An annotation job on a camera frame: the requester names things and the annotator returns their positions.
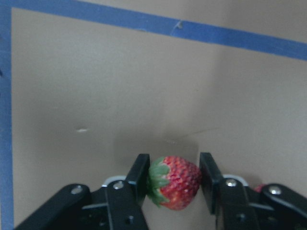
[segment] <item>strawberry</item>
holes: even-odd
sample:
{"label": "strawberry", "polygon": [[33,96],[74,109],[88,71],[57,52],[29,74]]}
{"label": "strawberry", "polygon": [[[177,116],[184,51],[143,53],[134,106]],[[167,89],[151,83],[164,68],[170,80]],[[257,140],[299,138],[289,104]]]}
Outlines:
{"label": "strawberry", "polygon": [[148,172],[148,197],[159,207],[184,209],[194,198],[201,183],[199,168],[178,156],[160,157]]}

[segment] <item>silver screw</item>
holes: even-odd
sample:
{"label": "silver screw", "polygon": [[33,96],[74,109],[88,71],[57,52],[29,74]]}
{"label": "silver screw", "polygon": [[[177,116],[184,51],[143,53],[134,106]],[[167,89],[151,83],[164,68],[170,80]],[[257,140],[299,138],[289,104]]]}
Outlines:
{"label": "silver screw", "polygon": [[114,188],[114,189],[121,189],[121,188],[123,188],[123,187],[124,187],[124,184],[123,184],[122,181],[118,181],[117,183],[115,183],[115,184],[113,185],[113,188]]}
{"label": "silver screw", "polygon": [[269,187],[269,192],[273,195],[280,195],[282,193],[282,190],[278,186],[270,186]]}
{"label": "silver screw", "polygon": [[83,190],[83,188],[81,187],[81,185],[77,185],[76,187],[74,187],[71,190],[71,194],[76,195],[76,194],[82,192],[82,190]]}
{"label": "silver screw", "polygon": [[235,179],[227,179],[226,180],[226,185],[229,187],[236,187],[236,180]]}

